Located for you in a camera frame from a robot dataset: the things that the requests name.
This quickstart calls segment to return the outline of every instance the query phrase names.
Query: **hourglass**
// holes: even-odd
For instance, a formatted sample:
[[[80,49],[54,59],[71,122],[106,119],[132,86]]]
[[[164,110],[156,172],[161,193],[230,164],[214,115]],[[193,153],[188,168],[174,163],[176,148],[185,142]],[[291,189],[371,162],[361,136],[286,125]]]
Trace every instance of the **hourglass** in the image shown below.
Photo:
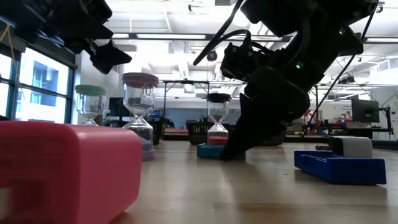
[[[134,115],[123,128],[134,131],[139,136],[143,160],[155,159],[154,129],[145,121],[144,116],[154,108],[155,89],[159,84],[159,78],[146,73],[125,73],[122,80],[124,106]]]
[[[209,102],[208,117],[214,122],[207,132],[207,145],[223,146],[228,140],[228,130],[221,124],[228,116],[228,103],[231,95],[226,93],[207,94]]]
[[[94,118],[104,110],[105,88],[93,85],[77,85],[75,90],[78,94],[76,110],[85,118],[81,125],[98,126]]]

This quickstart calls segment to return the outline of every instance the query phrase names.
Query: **blue plastic base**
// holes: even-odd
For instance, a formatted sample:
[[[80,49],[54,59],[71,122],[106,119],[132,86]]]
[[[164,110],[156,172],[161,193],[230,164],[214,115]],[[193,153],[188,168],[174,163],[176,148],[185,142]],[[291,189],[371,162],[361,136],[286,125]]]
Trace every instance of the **blue plastic base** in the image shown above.
[[[294,166],[331,184],[386,184],[384,159],[351,159],[331,151],[295,151]]]
[[[224,146],[208,146],[205,143],[197,146],[197,156],[204,159],[220,159],[221,150]],[[246,154],[241,154],[235,158],[236,160],[245,160]]]

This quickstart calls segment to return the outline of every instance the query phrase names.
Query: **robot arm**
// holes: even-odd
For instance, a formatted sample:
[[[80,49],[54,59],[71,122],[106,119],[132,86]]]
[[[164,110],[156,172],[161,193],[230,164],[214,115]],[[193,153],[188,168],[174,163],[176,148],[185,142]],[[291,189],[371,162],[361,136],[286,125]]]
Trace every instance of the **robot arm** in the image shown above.
[[[103,24],[112,16],[104,0],[1,0],[0,21],[15,27],[15,35],[34,44],[45,38],[73,54],[83,50],[100,72],[129,63],[131,57],[117,49],[112,40],[99,46],[96,39],[111,39]]]
[[[242,2],[236,3],[232,18]],[[308,91],[333,61],[338,56],[363,53],[360,34],[349,25],[371,15],[376,7],[377,0],[247,0],[241,10],[252,23],[261,21],[278,37],[297,34],[286,48],[271,51],[253,44],[247,30],[239,31],[246,34],[243,44],[230,43],[225,49],[223,75],[247,82],[247,86],[240,94],[241,116],[221,159],[233,159],[300,118],[310,107]],[[220,42],[218,38],[230,37],[221,35],[232,18],[194,65]]]

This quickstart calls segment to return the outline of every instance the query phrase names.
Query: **teal plastic base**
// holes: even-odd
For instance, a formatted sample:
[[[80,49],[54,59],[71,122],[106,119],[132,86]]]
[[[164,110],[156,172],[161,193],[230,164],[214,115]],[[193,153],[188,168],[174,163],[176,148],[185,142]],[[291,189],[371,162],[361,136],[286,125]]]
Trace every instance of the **teal plastic base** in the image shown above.
[[[224,146],[208,146],[205,143],[197,146],[197,156],[203,159],[220,159],[221,151]],[[245,160],[246,153],[237,156],[235,160]]]

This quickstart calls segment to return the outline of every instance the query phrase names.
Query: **computer monitor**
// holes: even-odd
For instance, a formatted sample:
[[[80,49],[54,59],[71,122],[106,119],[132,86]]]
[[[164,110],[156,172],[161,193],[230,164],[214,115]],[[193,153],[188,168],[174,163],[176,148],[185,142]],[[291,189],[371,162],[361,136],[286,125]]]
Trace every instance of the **computer monitor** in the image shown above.
[[[123,105],[123,97],[110,97],[109,98],[110,116],[117,117],[130,117],[130,111]]]
[[[380,122],[379,103],[370,100],[351,100],[353,121],[363,123]]]

